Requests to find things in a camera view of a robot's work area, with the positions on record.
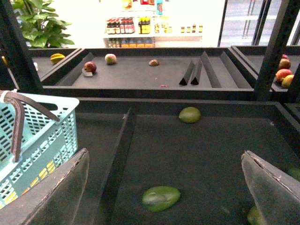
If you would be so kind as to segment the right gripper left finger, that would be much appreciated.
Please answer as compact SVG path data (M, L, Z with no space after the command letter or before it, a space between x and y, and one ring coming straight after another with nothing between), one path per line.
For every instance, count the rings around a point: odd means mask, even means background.
M0 211L2 225L71 225L86 186L89 152L82 149Z

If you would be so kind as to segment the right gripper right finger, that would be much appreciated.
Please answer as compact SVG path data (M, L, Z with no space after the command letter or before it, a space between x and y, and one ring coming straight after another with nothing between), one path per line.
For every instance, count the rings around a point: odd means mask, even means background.
M251 151L241 156L247 187L266 225L300 223L300 182Z

